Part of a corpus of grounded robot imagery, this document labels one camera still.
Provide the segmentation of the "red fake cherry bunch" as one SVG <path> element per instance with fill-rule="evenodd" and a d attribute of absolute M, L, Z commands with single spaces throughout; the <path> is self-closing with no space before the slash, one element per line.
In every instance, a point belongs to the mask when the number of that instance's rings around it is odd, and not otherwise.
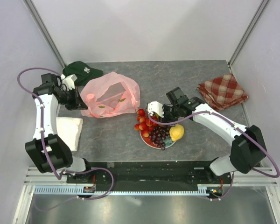
<path fill-rule="evenodd" d="M 139 109 L 137 111 L 137 114 L 138 123 L 134 126 L 134 129 L 140 131 L 143 137 L 150 137 L 153 129 L 157 126 L 157 124 L 149 119 L 146 109 Z"/>

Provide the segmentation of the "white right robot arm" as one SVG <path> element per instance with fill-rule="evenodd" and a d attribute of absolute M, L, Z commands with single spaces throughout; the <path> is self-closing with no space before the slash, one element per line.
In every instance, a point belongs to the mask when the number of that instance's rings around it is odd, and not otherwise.
<path fill-rule="evenodd" d="M 179 87 L 166 93 L 166 96 L 170 104 L 162 107 L 161 122 L 174 122 L 193 115 L 190 120 L 209 128 L 231 146 L 229 155 L 215 158 L 204 172 L 208 183 L 216 183 L 221 175 L 229 172 L 247 174 L 266 157 L 264 139 L 257 126 L 238 124 L 214 111 L 202 99 L 188 98 Z"/>

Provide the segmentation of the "yellow fake lemon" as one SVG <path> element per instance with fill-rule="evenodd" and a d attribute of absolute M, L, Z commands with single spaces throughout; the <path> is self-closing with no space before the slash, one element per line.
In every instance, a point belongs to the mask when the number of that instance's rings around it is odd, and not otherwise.
<path fill-rule="evenodd" d="M 169 135 L 172 141 L 177 141 L 184 136 L 184 127 L 182 125 L 176 124 L 169 130 Z"/>

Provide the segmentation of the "dark red fake grape bunch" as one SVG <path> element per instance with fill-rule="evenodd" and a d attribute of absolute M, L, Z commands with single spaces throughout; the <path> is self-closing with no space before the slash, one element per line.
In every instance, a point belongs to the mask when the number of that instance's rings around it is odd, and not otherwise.
<path fill-rule="evenodd" d="M 159 148 L 161 150 L 165 150 L 167 147 L 171 146 L 173 141 L 170 138 L 169 130 L 170 130 L 170 126 L 159 126 L 159 125 L 157 125 L 153 129 L 149 139 L 154 147 Z"/>

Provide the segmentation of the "pink plastic bag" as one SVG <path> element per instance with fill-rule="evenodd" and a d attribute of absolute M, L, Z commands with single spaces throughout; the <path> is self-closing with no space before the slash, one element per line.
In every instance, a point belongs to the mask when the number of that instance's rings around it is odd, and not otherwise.
<path fill-rule="evenodd" d="M 110 118 L 135 113 L 140 106 L 140 87 L 133 79 L 116 72 L 89 81 L 80 96 L 87 109 L 81 114 Z"/>

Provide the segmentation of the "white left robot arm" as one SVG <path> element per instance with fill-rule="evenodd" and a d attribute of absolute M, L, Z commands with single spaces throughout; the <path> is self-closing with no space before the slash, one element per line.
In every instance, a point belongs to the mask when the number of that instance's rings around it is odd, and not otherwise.
<path fill-rule="evenodd" d="M 67 110 L 86 110 L 75 86 L 75 75 L 41 76 L 42 84 L 35 87 L 32 96 L 36 106 L 36 127 L 33 138 L 25 144 L 30 159 L 41 173 L 54 173 L 57 179 L 63 174 L 77 175 L 82 183 L 93 179 L 88 161 L 73 156 L 70 147 L 57 133 L 57 109 L 64 105 Z"/>

